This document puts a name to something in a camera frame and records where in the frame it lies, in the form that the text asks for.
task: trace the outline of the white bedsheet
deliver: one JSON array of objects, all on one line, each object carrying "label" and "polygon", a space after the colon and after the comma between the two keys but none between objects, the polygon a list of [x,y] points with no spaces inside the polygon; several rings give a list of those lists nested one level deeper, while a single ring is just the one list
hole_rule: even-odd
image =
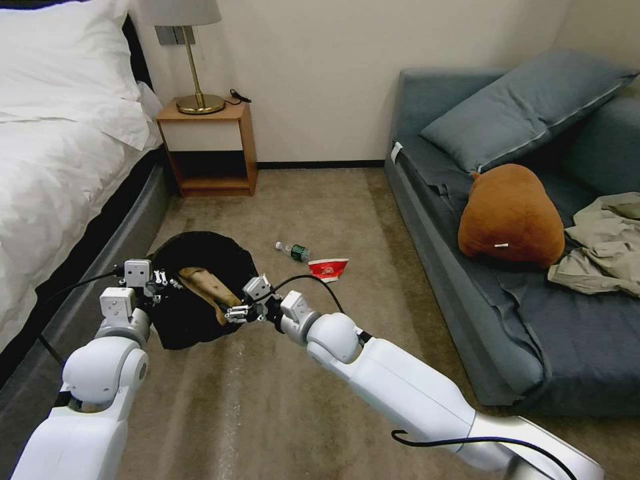
[{"label": "white bedsheet", "polygon": [[20,332],[35,288],[64,262],[89,222],[161,139],[159,101],[142,87],[141,151],[68,119],[0,123],[0,351]]}]

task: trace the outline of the brown plush toy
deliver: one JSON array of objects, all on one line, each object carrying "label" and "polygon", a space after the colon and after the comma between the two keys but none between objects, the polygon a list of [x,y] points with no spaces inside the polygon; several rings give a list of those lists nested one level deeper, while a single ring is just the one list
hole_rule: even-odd
[{"label": "brown plush toy", "polygon": [[507,164],[474,174],[458,245],[468,257],[482,253],[546,268],[562,255],[564,227],[534,172]]}]

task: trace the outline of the beige carpet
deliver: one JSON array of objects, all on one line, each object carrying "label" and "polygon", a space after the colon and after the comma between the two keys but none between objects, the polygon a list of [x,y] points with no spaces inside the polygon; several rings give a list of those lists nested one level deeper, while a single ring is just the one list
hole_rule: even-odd
[{"label": "beige carpet", "polygon": [[[252,198],[175,199],[153,248],[188,230],[234,238],[274,283],[306,273],[274,250],[279,239],[316,259],[350,258],[332,284],[346,312],[452,378],[478,407],[381,169],[262,171]],[[335,310],[318,285],[292,288]],[[502,478],[447,451],[397,444],[392,425],[270,325],[186,351],[164,351],[153,337],[149,354],[120,480]],[[600,461],[607,478],[638,477],[637,419],[533,420]]]}]

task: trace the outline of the nightstand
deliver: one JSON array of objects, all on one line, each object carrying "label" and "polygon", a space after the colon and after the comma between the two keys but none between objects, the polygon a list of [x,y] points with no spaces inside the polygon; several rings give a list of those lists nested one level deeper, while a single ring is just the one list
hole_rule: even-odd
[{"label": "nightstand", "polygon": [[257,167],[246,103],[186,115],[172,100],[156,120],[180,195],[253,195]]}]

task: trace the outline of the white pillow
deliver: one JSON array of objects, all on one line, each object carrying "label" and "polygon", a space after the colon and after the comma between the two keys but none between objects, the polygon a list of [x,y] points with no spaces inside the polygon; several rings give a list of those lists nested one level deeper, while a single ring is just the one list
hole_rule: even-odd
[{"label": "white pillow", "polygon": [[122,32],[128,3],[0,10],[0,121],[65,118],[142,149],[149,128]]}]

